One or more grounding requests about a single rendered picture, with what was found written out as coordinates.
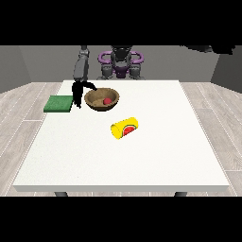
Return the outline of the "yellow cup with melon print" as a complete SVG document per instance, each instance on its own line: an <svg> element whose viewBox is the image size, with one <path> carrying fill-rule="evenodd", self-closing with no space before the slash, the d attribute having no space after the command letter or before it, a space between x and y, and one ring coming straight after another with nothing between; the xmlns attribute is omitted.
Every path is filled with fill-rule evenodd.
<svg viewBox="0 0 242 242"><path fill-rule="evenodd" d="M127 134L138 129L138 121L135 117L119 121L111 125L112 135L116 139L121 139Z"/></svg>

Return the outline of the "brown wooden bowl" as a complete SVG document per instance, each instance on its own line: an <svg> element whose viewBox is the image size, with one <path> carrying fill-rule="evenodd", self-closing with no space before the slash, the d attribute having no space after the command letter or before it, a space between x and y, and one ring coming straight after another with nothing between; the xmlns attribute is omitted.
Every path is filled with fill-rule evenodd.
<svg viewBox="0 0 242 242"><path fill-rule="evenodd" d="M111 110L119 101L119 93L112 88L98 88L96 91L91 90L85 96L86 104L93 110L105 112ZM109 98L109 104L104 103L104 99Z"/></svg>

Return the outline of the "green square pad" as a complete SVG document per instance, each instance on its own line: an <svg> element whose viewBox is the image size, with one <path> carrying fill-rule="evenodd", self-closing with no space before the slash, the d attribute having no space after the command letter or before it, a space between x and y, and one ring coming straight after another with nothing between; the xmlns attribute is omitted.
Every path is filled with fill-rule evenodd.
<svg viewBox="0 0 242 242"><path fill-rule="evenodd" d="M73 104L71 95L51 95L44 108L44 112L70 112Z"/></svg>

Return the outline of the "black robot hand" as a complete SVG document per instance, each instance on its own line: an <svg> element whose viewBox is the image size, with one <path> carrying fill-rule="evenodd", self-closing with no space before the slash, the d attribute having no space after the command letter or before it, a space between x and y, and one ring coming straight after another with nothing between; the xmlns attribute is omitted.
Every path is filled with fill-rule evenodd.
<svg viewBox="0 0 242 242"><path fill-rule="evenodd" d="M78 108L81 108L81 99L83 95L83 88L89 88L96 91L96 87L92 82L75 81L72 85L73 100Z"/></svg>
<svg viewBox="0 0 242 242"><path fill-rule="evenodd" d="M235 49L234 45L213 45L212 49L217 54L231 55Z"/></svg>

